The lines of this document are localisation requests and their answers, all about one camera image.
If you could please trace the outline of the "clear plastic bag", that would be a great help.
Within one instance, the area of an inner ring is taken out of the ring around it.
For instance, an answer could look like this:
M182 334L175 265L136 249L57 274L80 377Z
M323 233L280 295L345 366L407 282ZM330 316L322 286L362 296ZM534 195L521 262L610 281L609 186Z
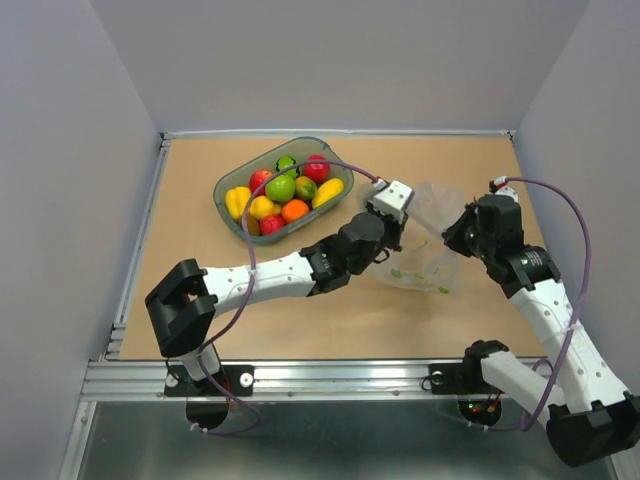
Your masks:
M452 293L459 286L460 265L457 254L444 245L442 233L463 212L463 192L438 182L424 182L413 190L402 250L369 266L365 274L388 287Z

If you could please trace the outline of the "green fruit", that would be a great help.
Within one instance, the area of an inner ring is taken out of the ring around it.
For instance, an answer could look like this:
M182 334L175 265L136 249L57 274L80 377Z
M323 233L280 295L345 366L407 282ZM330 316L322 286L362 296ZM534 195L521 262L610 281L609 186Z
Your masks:
M287 174L274 177L265 187L266 196L274 202L286 203L295 196L295 180Z

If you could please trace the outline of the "yellow toy pear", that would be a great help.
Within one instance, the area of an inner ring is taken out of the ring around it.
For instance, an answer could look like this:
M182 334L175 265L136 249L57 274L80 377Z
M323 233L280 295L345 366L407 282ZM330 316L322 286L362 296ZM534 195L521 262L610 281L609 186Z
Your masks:
M257 221L280 213L281 206L265 195L257 196L249 206L249 215Z

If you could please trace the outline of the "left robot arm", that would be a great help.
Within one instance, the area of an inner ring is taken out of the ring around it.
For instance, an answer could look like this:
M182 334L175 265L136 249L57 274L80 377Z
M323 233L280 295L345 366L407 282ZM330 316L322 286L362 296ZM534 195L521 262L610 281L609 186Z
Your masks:
M312 297L346 286L380 255L401 249L408 215L374 209L355 215L337 233L276 260L204 268L194 259L176 264L146 296L145 306L163 357L176 358L199 393L215 392L223 371L205 342L214 318L286 297Z

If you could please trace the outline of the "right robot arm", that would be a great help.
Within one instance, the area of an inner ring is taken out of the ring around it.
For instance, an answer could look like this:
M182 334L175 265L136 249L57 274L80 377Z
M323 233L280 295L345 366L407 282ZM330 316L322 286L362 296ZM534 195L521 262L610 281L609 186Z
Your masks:
M503 344L476 342L460 366L463 384L505 392L545 428L556 455L571 467L633 448L639 399L609 369L576 317L549 253L525 243L519 203L484 195L466 205L442 237L454 252L482 261L553 364L543 378Z

